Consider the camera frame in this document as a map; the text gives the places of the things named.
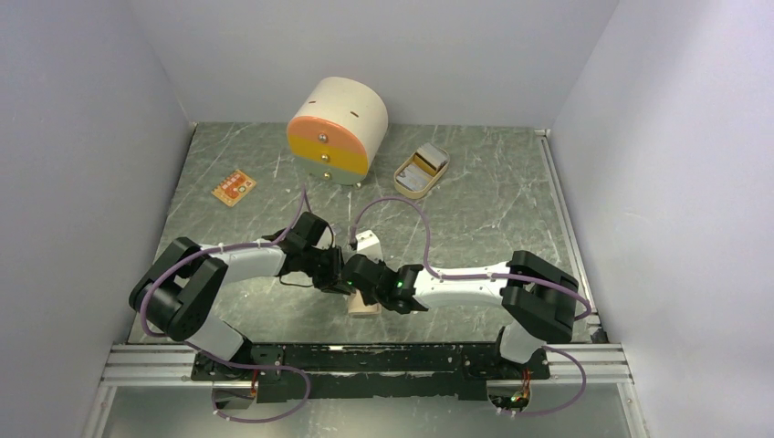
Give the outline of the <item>beige leather card holder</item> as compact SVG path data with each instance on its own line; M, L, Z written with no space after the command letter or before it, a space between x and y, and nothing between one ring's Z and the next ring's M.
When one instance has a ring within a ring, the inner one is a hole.
M352 295L347 298L348 316L351 318L368 318L379 316L382 313L382 305L367 305L360 290L356 289Z

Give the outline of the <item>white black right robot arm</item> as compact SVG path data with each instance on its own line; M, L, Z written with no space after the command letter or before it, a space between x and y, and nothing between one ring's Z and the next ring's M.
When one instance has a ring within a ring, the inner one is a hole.
M492 363L502 377L516 377L533 353L546 344L571 341L577 281L529 251L516 251L507 262L473 268L390 269L382 261L354 255L343 267L343 280L366 304L400 314L444 307L503 308L512 322L502 328Z

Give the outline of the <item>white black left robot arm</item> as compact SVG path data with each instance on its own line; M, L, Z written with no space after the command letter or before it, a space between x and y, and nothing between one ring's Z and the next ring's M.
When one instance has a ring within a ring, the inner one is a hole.
M303 212L289 227L248 243L198 245L180 237L162 252L129 295L129 305L162 336L216 357L227 378L238 380L257 361L253 343L211 314L221 286L256 277L300 273L324 293L349 295L341 278L343 253L329 224Z

